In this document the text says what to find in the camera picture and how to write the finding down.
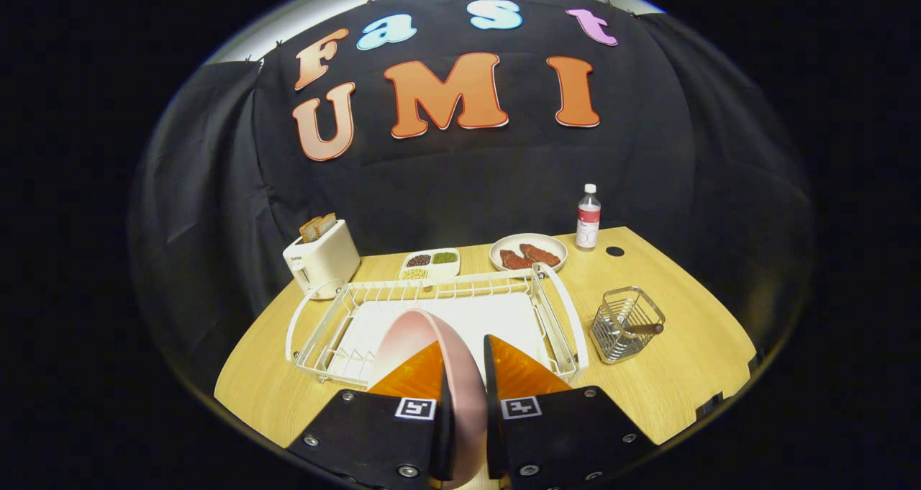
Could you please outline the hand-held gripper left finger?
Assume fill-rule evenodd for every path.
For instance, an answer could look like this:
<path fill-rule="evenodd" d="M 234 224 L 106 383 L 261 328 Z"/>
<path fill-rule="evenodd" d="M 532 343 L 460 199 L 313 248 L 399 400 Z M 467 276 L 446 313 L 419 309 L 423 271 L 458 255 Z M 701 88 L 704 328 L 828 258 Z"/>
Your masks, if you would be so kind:
<path fill-rule="evenodd" d="M 446 489 L 456 467 L 447 371 L 437 340 L 368 391 L 334 395 L 287 450 L 373 489 Z"/>

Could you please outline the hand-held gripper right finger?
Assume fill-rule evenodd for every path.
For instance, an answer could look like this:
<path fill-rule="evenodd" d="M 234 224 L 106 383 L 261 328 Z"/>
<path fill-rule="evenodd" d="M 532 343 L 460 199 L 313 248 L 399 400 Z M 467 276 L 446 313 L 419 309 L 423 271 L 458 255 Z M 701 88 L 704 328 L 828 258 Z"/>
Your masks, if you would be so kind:
<path fill-rule="evenodd" d="M 501 489 L 590 489 L 658 446 L 603 389 L 573 388 L 497 336 L 484 337 L 488 476 Z"/>

